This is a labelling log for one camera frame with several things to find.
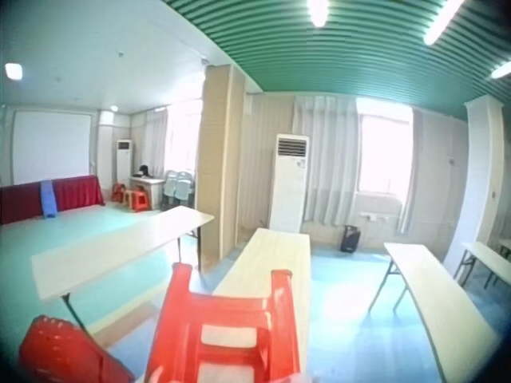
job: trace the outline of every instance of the table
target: table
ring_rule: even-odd
[[[149,196],[151,210],[156,210],[160,207],[165,180],[157,178],[129,177],[129,183],[131,188],[141,186],[148,192],[147,194]]]
[[[52,183],[59,211],[105,205],[96,176],[63,178]],[[2,225],[42,215],[41,182],[5,186],[0,188],[0,197]]]
[[[257,229],[243,252],[225,275],[214,295],[235,298],[261,298],[271,293],[271,270],[288,269],[293,273],[291,287],[295,306],[300,368],[307,370],[309,306],[311,300],[311,245],[305,234]],[[222,329],[205,326],[202,341],[217,345],[250,347],[256,344],[254,329]],[[202,382],[252,381],[243,368],[213,366],[201,370]]]
[[[32,274],[39,298],[46,301],[61,297],[85,330],[69,302],[73,291],[195,229],[200,268],[200,227],[213,218],[188,207],[176,207],[119,230],[35,255],[31,259]]]
[[[494,274],[498,278],[502,279],[505,283],[511,286],[510,262],[508,262],[501,255],[499,255],[497,252],[493,251],[483,243],[480,242],[462,243],[462,246],[465,248],[465,252],[463,253],[463,257],[461,257],[461,261],[460,264],[458,265],[458,268],[456,269],[456,273],[454,273],[454,278],[456,278],[461,269],[461,266],[470,267],[469,272],[465,277],[465,280],[461,283],[462,286],[464,286],[466,281],[469,279],[470,273],[472,272],[476,259],[479,259],[490,270],[490,275],[488,279],[486,279],[485,288],[488,286],[490,277]]]
[[[502,255],[505,259],[509,257],[509,253],[511,252],[511,240],[510,239],[500,239],[498,244],[501,246],[500,255]],[[488,279],[486,279],[485,288],[488,286],[489,280],[494,276],[494,273],[490,270]],[[493,285],[497,283],[498,278],[493,280]]]
[[[401,274],[406,283],[402,294],[408,290],[414,300],[443,381],[472,381],[497,348],[499,337],[425,246],[385,243],[385,248],[391,261],[374,301],[388,275]]]

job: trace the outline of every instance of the window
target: window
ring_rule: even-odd
[[[201,111],[201,100],[168,107],[165,171],[195,171]]]
[[[395,195],[404,201],[408,194],[413,162],[412,112],[405,106],[406,109],[402,109],[400,114],[399,111],[390,110],[392,108],[388,106],[389,103],[385,104],[386,108],[370,110],[359,108],[357,104],[362,139],[358,190]],[[381,111],[386,116],[374,115]]]

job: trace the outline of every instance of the red plastic chair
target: red plastic chair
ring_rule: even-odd
[[[130,383],[135,377],[73,324],[45,315],[35,318],[19,348],[23,369],[36,381]]]
[[[112,201],[123,203],[124,197],[125,197],[125,190],[126,190],[126,187],[124,186],[124,184],[113,185]]]
[[[299,373],[291,272],[271,272],[268,298],[227,298],[188,291],[192,267],[175,263],[156,328],[145,381],[160,366],[159,381],[197,382],[201,363],[250,365],[260,383]],[[257,345],[236,348],[207,345],[203,325],[255,328]]]
[[[143,190],[133,191],[131,206],[136,213],[138,213],[139,211],[149,210],[151,207],[149,204],[147,192]]]

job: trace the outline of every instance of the green ceiling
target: green ceiling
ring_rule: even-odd
[[[307,0],[169,0],[264,91],[378,97],[465,119],[483,94],[511,103],[511,38],[489,3],[466,0],[432,46],[424,33],[444,0],[329,0],[316,29]]]

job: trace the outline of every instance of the whiteboard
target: whiteboard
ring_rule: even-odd
[[[14,184],[87,176],[90,123],[85,114],[16,112]]]

